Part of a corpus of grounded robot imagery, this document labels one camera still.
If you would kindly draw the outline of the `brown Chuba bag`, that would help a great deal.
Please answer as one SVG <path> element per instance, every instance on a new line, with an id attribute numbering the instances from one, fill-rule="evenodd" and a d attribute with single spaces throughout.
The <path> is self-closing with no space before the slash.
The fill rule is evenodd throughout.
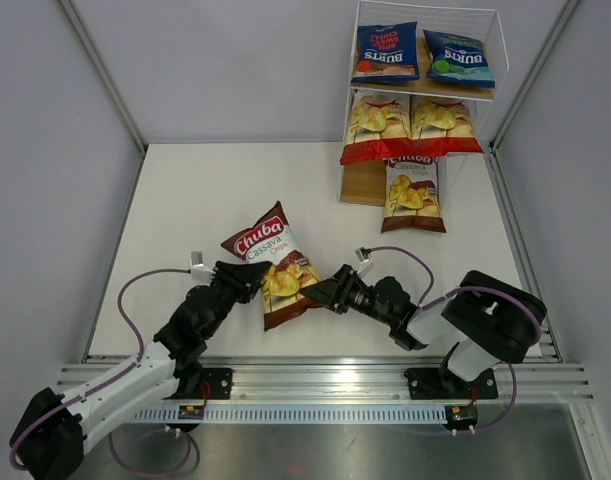
<path id="1" fill-rule="evenodd" d="M 261 285 L 266 331 L 318 306 L 301 290 L 319 283 L 321 276 L 300 247 L 280 202 L 221 247 L 245 263 L 271 263 Z"/>
<path id="2" fill-rule="evenodd" d="M 418 229 L 445 233 L 440 207 L 441 157 L 401 156 L 385 161 L 381 232 Z"/>

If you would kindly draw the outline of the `red Chuba bag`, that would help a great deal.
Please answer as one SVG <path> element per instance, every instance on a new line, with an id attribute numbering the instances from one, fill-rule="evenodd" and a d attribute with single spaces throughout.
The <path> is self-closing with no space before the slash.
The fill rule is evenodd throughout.
<path id="1" fill-rule="evenodd" d="M 442 157 L 483 152 L 469 108 L 462 101 L 413 97 L 410 127 L 412 150 L 417 154 Z"/>
<path id="2" fill-rule="evenodd" d="M 412 151 L 411 97 L 356 91 L 348 116 L 341 165 L 383 160 Z"/>

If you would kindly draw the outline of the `blue Burts spicy chilli bag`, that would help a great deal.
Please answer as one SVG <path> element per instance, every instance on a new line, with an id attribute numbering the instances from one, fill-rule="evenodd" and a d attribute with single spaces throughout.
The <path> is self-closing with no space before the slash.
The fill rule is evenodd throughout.
<path id="1" fill-rule="evenodd" d="M 358 26 L 351 81 L 397 85 L 418 80 L 417 25 Z"/>

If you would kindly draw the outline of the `blue Burts sea salt bag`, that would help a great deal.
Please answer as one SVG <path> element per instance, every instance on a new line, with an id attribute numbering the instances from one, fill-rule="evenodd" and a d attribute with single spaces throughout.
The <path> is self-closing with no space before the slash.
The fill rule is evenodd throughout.
<path id="1" fill-rule="evenodd" d="M 423 34 L 431 57 L 429 79 L 473 88 L 495 88 L 480 40 L 431 30 L 424 30 Z"/>

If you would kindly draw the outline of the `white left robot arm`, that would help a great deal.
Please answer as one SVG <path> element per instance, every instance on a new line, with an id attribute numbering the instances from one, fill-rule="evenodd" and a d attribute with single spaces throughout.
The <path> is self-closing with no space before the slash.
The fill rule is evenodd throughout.
<path id="1" fill-rule="evenodd" d="M 150 341 L 136 337 L 134 355 L 64 393 L 47 387 L 34 394 L 9 440 L 12 468 L 35 479 L 67 479 L 101 439 L 143 408 L 193 396 L 208 340 L 235 305 L 255 297 L 271 267 L 217 262 Z"/>

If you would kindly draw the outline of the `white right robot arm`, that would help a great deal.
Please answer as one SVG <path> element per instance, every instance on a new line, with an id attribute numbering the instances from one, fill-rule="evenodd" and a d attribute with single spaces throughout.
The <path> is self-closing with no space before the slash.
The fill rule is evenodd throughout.
<path id="1" fill-rule="evenodd" d="M 546 305 L 536 296 L 477 270 L 424 306 L 413 303 L 395 277 L 369 286 L 348 265 L 301 292 L 336 314 L 354 310 L 388 326 L 390 338 L 406 351 L 462 335 L 439 365 L 405 371 L 413 400 L 497 398 L 494 367 L 522 363 L 539 343 L 547 315 Z"/>

